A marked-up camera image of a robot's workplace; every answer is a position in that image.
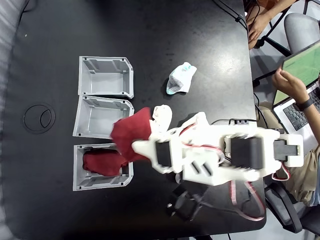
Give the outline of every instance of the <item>black watch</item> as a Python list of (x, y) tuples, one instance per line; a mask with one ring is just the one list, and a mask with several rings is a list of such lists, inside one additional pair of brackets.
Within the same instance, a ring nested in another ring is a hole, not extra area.
[(307, 101), (305, 101), (304, 103), (295, 103), (296, 106), (298, 107), (299, 111), (304, 111), (306, 108), (310, 107), (312, 104), (314, 104), (314, 101), (309, 98)]

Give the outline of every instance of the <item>human hand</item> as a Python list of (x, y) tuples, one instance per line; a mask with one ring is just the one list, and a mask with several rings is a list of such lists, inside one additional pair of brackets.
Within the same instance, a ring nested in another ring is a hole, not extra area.
[(248, 29), (250, 30), (248, 33), (249, 43), (258, 39), (260, 34), (266, 28), (268, 23), (270, 22), (270, 17), (266, 14), (260, 14), (256, 17), (252, 17), (247, 21)]
[(272, 83), (276, 89), (289, 95), (297, 104), (303, 104), (309, 99), (306, 85), (299, 78), (283, 71), (280, 67), (272, 76)]

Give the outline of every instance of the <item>green screen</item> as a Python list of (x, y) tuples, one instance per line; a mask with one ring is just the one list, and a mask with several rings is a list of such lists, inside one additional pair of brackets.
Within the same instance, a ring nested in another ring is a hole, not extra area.
[[(301, 79), (306, 86), (311, 84), (319, 76), (320, 42), (286, 60), (282, 69)], [(287, 94), (277, 90), (273, 104), (275, 105), (288, 97)]]

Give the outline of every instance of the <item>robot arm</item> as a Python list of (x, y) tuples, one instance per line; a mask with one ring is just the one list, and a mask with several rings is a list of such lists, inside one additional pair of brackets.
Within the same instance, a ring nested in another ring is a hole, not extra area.
[[(301, 167), (303, 138), (250, 124), (209, 125), (199, 112), (181, 127), (152, 132), (133, 150), (150, 159), (161, 174), (180, 173), (187, 181), (217, 186), (233, 180), (253, 182), (275, 173), (284, 163)], [(162, 159), (159, 152), (167, 152)]]

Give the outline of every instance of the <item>red cloth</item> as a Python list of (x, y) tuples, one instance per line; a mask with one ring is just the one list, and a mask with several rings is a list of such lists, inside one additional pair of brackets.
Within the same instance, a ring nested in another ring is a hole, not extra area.
[(148, 159), (135, 153), (131, 144), (136, 140), (149, 139), (151, 134), (150, 119), (150, 108), (144, 107), (134, 115), (120, 119), (113, 125), (110, 136), (121, 155), (129, 162)]
[(120, 174), (120, 168), (128, 161), (116, 150), (97, 149), (83, 155), (83, 169), (103, 176), (111, 177)]

